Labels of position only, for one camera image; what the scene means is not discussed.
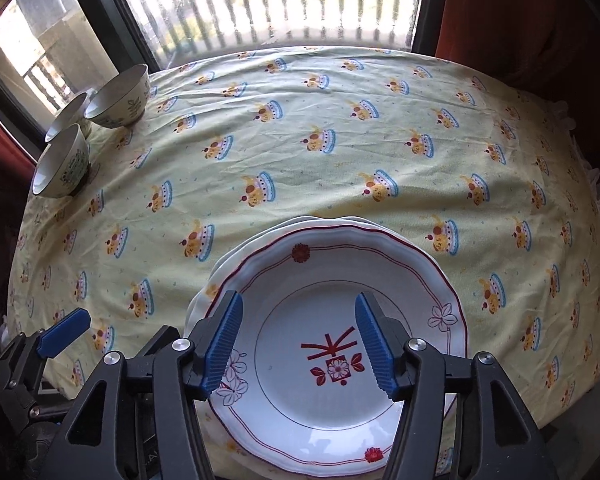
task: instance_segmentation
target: white bowl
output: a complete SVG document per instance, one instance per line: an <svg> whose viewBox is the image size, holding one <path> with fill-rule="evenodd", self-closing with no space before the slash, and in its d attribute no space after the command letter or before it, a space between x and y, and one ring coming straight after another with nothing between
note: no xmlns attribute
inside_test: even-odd
<svg viewBox="0 0 600 480"><path fill-rule="evenodd" d="M78 124L59 132L40 155L33 174L34 195L60 198L71 193L89 165L89 147Z"/></svg>
<svg viewBox="0 0 600 480"><path fill-rule="evenodd" d="M93 97L84 117L105 128L118 128L137 121L149 97L147 65L134 65L118 74Z"/></svg>
<svg viewBox="0 0 600 480"><path fill-rule="evenodd" d="M91 133L91 121L84 118L84 111L89 105L89 96L87 92L82 92L74 97L71 102L65 106L62 111L56 116L56 120L51 123L49 130L46 133L45 142L51 140L62 130L69 127L71 124L78 124L82 130L82 134L86 139Z"/></svg>

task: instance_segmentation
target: tablecloth pattern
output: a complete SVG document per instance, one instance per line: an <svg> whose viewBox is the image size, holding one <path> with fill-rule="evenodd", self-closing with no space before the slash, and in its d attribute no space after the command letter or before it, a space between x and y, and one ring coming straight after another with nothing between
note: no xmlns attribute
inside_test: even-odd
<svg viewBox="0 0 600 480"><path fill-rule="evenodd" d="M540 426L600 378L600 209L560 107L355 47L216 57L151 85L139 122L93 128L85 188L30 195L24 213L10 333L77 306L93 319L46 367L67 396L105 352L182 330L222 254L303 214L369 218L428 251L461 299L468 354L493 352ZM452 330L460 315L444 314ZM447 424L440 470L452 441Z"/></svg>

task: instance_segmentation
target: window glass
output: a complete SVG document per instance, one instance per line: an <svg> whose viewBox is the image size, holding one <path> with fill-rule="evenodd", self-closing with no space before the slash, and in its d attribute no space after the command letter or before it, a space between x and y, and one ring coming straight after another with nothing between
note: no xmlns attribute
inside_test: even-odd
<svg viewBox="0 0 600 480"><path fill-rule="evenodd" d="M161 68L266 44L410 50L420 0L127 0Z"/></svg>
<svg viewBox="0 0 600 480"><path fill-rule="evenodd" d="M77 0L12 0L0 15L0 82L43 130L117 73Z"/></svg>

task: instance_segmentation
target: red curtain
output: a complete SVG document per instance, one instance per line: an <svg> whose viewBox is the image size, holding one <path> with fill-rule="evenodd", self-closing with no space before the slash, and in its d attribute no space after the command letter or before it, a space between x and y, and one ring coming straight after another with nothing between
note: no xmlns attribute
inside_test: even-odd
<svg viewBox="0 0 600 480"><path fill-rule="evenodd" d="M0 191L9 195L26 196L33 170L30 158L0 126Z"/></svg>
<svg viewBox="0 0 600 480"><path fill-rule="evenodd" d="M583 0L446 0L436 55L567 101L600 168L600 23Z"/></svg>

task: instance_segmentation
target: window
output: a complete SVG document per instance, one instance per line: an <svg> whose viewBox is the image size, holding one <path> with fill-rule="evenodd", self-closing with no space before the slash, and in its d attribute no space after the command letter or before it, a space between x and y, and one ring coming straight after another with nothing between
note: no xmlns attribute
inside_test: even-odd
<svg viewBox="0 0 600 480"><path fill-rule="evenodd" d="M77 0L11 0L0 15L0 84L41 131L117 73Z"/></svg>
<svg viewBox="0 0 600 480"><path fill-rule="evenodd" d="M0 14L0 111L42 147L74 95L134 64L157 72L298 44L432 55L443 7L444 0L11 0Z"/></svg>
<svg viewBox="0 0 600 480"><path fill-rule="evenodd" d="M126 0L161 69L271 44L410 50L420 0Z"/></svg>

